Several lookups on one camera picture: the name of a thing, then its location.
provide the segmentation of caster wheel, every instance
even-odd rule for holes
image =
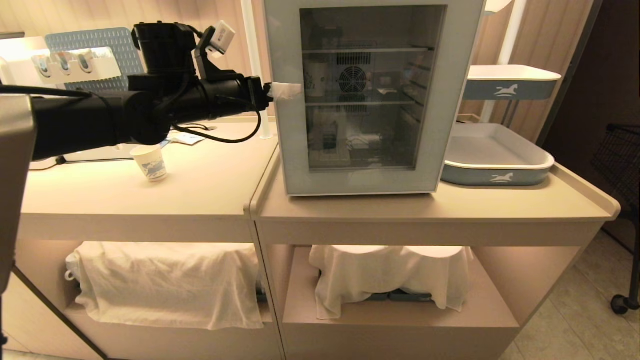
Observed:
[[[617,315],[624,315],[629,311],[629,309],[625,306],[625,297],[622,295],[616,295],[611,299],[611,310]]]

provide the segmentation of black cable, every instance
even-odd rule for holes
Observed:
[[[260,125],[262,124],[262,117],[260,116],[260,111],[258,110],[258,108],[253,103],[248,102],[248,101],[244,101],[242,99],[236,99],[235,97],[227,97],[227,96],[221,96],[221,95],[217,95],[216,97],[219,98],[219,99],[224,99],[226,101],[237,102],[239,104],[250,106],[252,108],[252,110],[258,115],[258,123],[255,126],[255,129],[253,130],[253,132],[251,134],[249,134],[249,136],[246,136],[246,137],[244,137],[242,139],[218,138],[216,136],[211,136],[211,135],[199,133],[198,131],[190,130],[187,127],[178,126],[178,124],[176,122],[174,122],[173,125],[172,125],[173,129],[174,130],[178,130],[178,131],[182,131],[183,133],[187,133],[187,134],[191,134],[191,135],[198,135],[198,136],[202,136],[205,139],[214,140],[214,141],[223,142],[223,143],[241,143],[241,142],[245,142],[245,141],[253,138],[258,133],[258,130],[260,130]]]
[[[51,95],[66,97],[91,97],[84,91],[62,90],[52,88],[38,88],[36,86],[0,85],[0,94]]]
[[[191,25],[187,25],[187,27],[191,29],[193,33],[198,36],[198,38],[202,38],[203,33],[199,32],[198,29],[194,28]]]
[[[194,122],[192,122],[190,124],[185,124],[185,126],[183,126],[183,127],[186,127],[188,129],[201,129],[201,130],[204,130],[204,131],[210,131],[211,130],[211,129],[209,129],[208,126],[206,126],[204,124],[196,124]]]

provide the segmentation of white tray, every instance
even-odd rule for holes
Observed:
[[[535,185],[555,160],[499,124],[456,124],[442,180],[462,185]]]
[[[526,65],[473,65],[463,94],[468,100],[544,100],[562,75]]]

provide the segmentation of horse logo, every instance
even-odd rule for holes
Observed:
[[[492,183],[510,183],[512,182],[512,177],[513,177],[513,173],[510,172],[504,176],[500,176],[500,175],[493,175],[493,179],[491,179],[490,181]]]
[[[518,88],[518,84],[513,84],[509,88],[503,88],[501,86],[498,86],[496,87],[496,90],[498,90],[498,92],[496,92],[494,95],[496,95],[497,97],[512,97],[514,95],[518,95],[516,94],[517,88]]]

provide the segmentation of wire basket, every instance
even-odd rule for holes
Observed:
[[[609,124],[591,164],[615,192],[638,208],[640,126]]]

